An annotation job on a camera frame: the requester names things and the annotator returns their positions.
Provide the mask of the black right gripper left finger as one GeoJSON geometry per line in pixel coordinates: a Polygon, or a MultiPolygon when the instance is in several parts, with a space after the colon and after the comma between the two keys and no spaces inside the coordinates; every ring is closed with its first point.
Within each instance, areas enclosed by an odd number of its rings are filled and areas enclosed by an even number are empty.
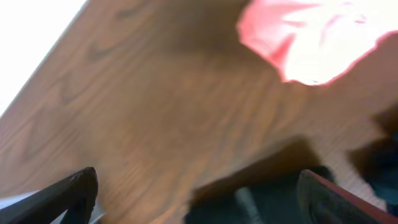
{"type": "Polygon", "coordinates": [[[98,194],[94,167],[86,167],[57,183],[1,210],[2,224],[61,223],[88,224],[98,194]]]}

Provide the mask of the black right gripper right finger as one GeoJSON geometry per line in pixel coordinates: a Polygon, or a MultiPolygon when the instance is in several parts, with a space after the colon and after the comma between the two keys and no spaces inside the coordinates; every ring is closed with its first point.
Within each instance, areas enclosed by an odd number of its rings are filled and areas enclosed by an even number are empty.
{"type": "Polygon", "coordinates": [[[300,173],[297,198],[305,223],[397,224],[397,217],[310,170],[300,173]]]}

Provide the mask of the black garment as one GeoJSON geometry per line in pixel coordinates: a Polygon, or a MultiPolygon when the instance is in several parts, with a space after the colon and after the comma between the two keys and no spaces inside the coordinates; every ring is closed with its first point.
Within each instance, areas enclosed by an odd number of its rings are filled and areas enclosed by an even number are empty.
{"type": "Polygon", "coordinates": [[[184,224],[305,223],[297,200],[301,171],[246,185],[192,205],[184,224]]]}

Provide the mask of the pink garment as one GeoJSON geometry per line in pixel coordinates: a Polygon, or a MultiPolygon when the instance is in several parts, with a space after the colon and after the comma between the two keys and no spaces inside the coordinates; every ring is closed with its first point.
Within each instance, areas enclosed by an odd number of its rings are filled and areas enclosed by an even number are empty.
{"type": "Polygon", "coordinates": [[[397,32],[397,0],[252,0],[236,28],[283,82],[326,85],[397,32]]]}

